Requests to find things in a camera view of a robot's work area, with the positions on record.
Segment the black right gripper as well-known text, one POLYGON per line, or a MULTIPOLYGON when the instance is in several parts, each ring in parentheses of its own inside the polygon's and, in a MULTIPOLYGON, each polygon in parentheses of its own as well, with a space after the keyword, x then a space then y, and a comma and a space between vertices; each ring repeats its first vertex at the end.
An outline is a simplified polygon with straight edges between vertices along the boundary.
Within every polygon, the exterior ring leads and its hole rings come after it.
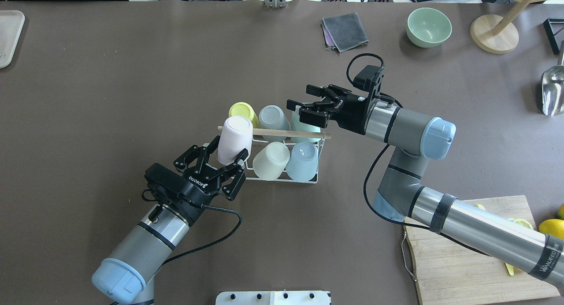
POLYGON ((332 119, 344 130, 365 135, 369 114, 377 102, 374 94, 361 97, 352 94, 349 89, 332 84, 327 87, 308 84, 306 93, 322 100, 303 104, 288 99, 286 103, 288 110, 298 114, 300 122, 326 128, 328 121, 332 119))

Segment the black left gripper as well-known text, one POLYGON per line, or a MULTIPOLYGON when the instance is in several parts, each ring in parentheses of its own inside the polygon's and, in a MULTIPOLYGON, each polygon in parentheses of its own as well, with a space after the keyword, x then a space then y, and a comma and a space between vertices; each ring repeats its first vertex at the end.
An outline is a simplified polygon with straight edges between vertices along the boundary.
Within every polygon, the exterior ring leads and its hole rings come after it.
MULTIPOLYGON (((220 136, 216 136, 209 144, 200 147, 193 145, 174 161, 176 170, 183 173, 183 176, 203 172, 210 155, 217 150, 219 141, 220 136)), ((232 164, 216 170, 211 175, 211 184, 214 185, 215 190, 211 190, 205 182, 196 180, 192 176, 186 179, 159 163, 147 169, 145 179, 157 202, 175 210, 189 226, 193 226, 203 213, 200 206, 208 205, 218 195, 218 191, 229 201, 236 198, 245 181, 242 165, 248 154, 247 149, 242 149, 232 164)))

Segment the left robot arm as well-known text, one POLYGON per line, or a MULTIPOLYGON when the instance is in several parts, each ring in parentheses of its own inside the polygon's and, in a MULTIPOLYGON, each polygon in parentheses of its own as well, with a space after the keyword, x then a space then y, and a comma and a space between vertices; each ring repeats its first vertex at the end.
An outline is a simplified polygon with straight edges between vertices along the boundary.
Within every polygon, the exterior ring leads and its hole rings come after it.
POLYGON ((171 261, 172 251, 207 209, 238 212, 210 206, 217 195, 235 199, 245 181, 243 163, 248 148, 224 167, 208 165, 220 136, 203 146, 193 145, 174 162, 176 172, 155 163, 145 172, 147 191, 156 205, 104 259, 93 274, 93 285, 119 304, 153 303, 153 277, 171 261))

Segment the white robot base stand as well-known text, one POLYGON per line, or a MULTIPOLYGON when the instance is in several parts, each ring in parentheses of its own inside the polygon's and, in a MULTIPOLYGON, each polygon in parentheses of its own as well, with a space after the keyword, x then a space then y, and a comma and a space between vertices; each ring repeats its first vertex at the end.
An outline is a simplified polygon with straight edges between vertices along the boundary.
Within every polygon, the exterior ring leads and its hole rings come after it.
POLYGON ((329 291, 224 291, 218 294, 216 305, 331 305, 329 291))

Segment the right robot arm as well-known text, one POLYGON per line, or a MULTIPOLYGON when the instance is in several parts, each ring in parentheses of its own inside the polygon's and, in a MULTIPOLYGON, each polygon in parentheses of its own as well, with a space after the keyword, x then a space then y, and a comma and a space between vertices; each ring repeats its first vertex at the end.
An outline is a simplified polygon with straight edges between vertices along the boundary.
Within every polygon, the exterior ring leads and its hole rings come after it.
POLYGON ((361 97, 338 86, 307 86, 318 102, 288 100, 301 120, 344 130, 393 149, 375 193, 375 210, 398 222, 410 217, 424 229, 506 261, 563 291, 563 241, 524 229, 472 207, 472 195, 518 191, 534 199, 563 199, 563 116, 527 114, 511 104, 447 104, 462 131, 437 115, 403 108, 377 86, 361 97))

